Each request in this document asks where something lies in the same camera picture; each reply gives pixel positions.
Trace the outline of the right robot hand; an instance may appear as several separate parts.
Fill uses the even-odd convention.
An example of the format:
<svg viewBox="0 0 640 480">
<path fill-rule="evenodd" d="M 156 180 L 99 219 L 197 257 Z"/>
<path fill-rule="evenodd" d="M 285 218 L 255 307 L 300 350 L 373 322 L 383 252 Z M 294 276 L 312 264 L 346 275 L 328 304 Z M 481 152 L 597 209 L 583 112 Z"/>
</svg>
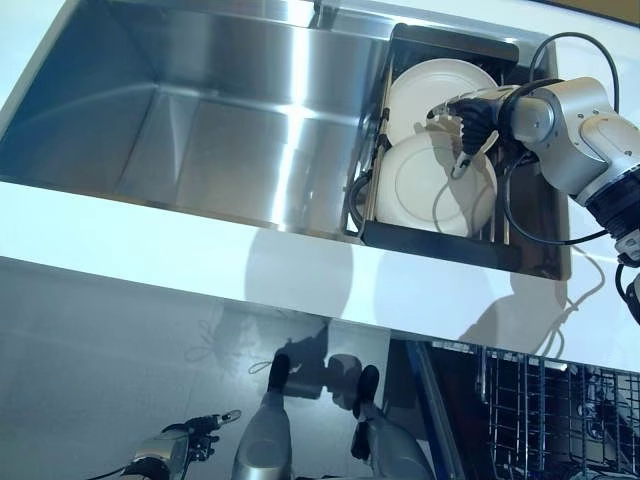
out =
<svg viewBox="0 0 640 480">
<path fill-rule="evenodd" d="M 446 116 L 458 118 L 461 122 L 461 151 L 451 170 L 452 179 L 460 179 L 465 174 L 473 158 L 497 131 L 500 110 L 517 88 L 517 85 L 508 85 L 467 92 L 428 111 L 428 120 Z"/>
</svg>

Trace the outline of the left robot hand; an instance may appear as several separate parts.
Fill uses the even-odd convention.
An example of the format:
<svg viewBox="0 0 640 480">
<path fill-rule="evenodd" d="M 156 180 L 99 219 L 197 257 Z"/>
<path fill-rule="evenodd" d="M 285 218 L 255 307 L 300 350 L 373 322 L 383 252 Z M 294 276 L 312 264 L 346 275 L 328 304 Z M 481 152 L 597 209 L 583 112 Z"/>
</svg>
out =
<svg viewBox="0 0 640 480">
<path fill-rule="evenodd" d="M 213 453 L 213 445 L 220 439 L 215 432 L 222 426 L 237 421 L 242 415 L 238 409 L 223 414 L 212 414 L 191 418 L 182 423 L 174 423 L 162 430 L 181 432 L 187 436 L 186 463 L 206 461 Z"/>
</svg>

